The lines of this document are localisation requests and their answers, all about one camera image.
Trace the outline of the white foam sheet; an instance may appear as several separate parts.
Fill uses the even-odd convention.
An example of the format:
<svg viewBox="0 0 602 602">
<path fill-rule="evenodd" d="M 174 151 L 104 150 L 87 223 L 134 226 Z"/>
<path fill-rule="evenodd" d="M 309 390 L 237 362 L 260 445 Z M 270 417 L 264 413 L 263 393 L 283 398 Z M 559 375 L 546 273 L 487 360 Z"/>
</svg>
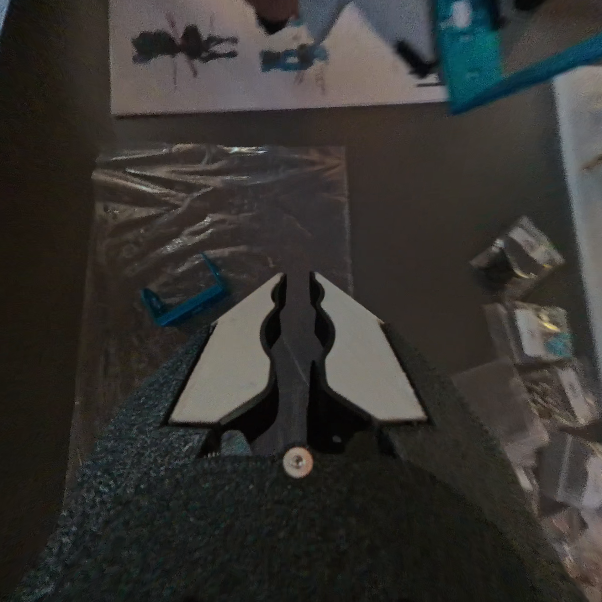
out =
<svg viewBox="0 0 602 602">
<path fill-rule="evenodd" d="M 601 326 L 601 67 L 553 82 L 565 179 L 593 326 Z"/>
</svg>

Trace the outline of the dark grey desk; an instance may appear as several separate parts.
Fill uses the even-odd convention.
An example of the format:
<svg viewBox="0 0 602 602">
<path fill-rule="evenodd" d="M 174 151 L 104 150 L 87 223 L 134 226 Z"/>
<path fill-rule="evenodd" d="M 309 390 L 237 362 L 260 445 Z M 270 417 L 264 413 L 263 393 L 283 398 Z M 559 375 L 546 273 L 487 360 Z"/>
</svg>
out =
<svg viewBox="0 0 602 602">
<path fill-rule="evenodd" d="M 535 291 L 594 361 L 554 95 L 114 121 L 105 1 L 16 1 L 1 40 L 1 595 L 62 506 L 100 150 L 152 141 L 345 146 L 357 298 L 430 365 L 495 356 L 468 262 L 528 215 L 567 263 Z"/>
</svg>

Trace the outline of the small teal metal bracket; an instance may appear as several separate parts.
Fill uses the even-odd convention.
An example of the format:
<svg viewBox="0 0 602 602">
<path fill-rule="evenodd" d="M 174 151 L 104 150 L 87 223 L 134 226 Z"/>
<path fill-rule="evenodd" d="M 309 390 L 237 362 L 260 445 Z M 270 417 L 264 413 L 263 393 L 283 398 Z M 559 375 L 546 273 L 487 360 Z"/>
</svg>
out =
<svg viewBox="0 0 602 602">
<path fill-rule="evenodd" d="M 200 291 L 178 305 L 167 305 L 153 290 L 144 288 L 140 291 L 140 299 L 151 320 L 158 327 L 177 326 L 198 314 L 208 310 L 221 301 L 230 290 L 217 265 L 206 253 L 201 253 L 205 266 L 213 277 L 212 286 Z"/>
</svg>

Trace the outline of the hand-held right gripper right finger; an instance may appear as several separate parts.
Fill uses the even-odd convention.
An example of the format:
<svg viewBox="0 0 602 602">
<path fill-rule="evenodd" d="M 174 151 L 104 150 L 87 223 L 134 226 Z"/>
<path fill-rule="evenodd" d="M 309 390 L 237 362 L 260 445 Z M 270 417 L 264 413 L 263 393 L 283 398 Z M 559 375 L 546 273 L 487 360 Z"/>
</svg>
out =
<svg viewBox="0 0 602 602">
<path fill-rule="evenodd" d="M 385 323 L 318 272 L 309 275 L 314 334 L 306 440 L 313 449 L 346 449 L 353 437 L 386 427 L 427 425 L 429 415 Z"/>
</svg>

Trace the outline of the assembly instruction manual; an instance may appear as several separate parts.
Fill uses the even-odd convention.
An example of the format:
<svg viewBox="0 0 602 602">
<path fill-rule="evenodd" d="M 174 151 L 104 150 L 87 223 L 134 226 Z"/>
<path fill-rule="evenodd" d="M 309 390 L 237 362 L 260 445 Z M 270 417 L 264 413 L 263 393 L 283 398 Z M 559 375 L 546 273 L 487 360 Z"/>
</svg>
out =
<svg viewBox="0 0 602 602">
<path fill-rule="evenodd" d="M 115 116 L 443 102 L 356 3 L 317 42 L 302 19 L 268 35 L 246 1 L 109 1 Z"/>
</svg>

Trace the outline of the large clear plastic bag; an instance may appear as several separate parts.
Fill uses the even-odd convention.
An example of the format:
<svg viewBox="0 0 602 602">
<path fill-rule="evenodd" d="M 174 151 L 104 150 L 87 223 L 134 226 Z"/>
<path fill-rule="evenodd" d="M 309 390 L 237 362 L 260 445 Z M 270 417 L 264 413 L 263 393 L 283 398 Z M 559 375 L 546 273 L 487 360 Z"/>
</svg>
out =
<svg viewBox="0 0 602 602">
<path fill-rule="evenodd" d="M 305 434 L 309 367 L 319 344 L 309 273 L 353 291 L 346 161 L 341 147 L 162 145 L 99 157 L 66 489 L 117 408 L 204 327 L 277 273 L 287 275 L 273 349 L 279 414 L 255 449 Z M 140 299 L 178 305 L 212 286 L 229 295 L 173 327 Z"/>
</svg>

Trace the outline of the pile of small hardware bags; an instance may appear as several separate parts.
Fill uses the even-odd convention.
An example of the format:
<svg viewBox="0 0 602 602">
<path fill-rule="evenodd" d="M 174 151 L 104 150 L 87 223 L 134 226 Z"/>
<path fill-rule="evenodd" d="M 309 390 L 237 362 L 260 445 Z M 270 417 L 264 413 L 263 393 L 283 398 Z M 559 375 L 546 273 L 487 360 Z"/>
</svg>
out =
<svg viewBox="0 0 602 602">
<path fill-rule="evenodd" d="M 574 352 L 568 312 L 528 300 L 565 259 L 525 215 L 470 261 L 497 358 L 456 374 L 496 436 L 561 563 L 601 601 L 601 382 Z"/>
</svg>

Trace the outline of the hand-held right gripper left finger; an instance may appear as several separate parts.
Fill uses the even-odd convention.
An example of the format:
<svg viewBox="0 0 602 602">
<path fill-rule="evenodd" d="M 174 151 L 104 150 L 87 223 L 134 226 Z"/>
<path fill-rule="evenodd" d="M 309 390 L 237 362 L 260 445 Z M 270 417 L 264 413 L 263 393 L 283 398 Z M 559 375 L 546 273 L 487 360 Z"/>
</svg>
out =
<svg viewBox="0 0 602 602">
<path fill-rule="evenodd" d="M 274 424 L 279 388 L 273 346 L 281 335 L 287 277 L 277 273 L 213 323 L 167 424 L 228 430 L 254 443 Z"/>
</svg>

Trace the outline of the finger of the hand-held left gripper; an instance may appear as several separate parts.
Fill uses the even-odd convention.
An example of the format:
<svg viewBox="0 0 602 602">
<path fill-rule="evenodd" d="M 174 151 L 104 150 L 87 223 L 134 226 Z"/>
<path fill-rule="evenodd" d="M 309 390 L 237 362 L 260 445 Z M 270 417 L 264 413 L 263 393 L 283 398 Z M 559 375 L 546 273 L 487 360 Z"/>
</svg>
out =
<svg viewBox="0 0 602 602">
<path fill-rule="evenodd" d="M 371 29 L 420 79 L 438 68 L 432 1 L 351 1 Z"/>
</svg>

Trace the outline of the teal metal U bracket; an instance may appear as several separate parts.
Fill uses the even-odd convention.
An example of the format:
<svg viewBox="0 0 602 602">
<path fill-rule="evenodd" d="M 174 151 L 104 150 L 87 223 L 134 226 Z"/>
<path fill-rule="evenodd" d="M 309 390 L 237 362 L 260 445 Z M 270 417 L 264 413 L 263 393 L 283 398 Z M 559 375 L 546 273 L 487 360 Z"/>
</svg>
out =
<svg viewBox="0 0 602 602">
<path fill-rule="evenodd" d="M 601 62 L 601 1 L 433 4 L 452 115 Z"/>
</svg>

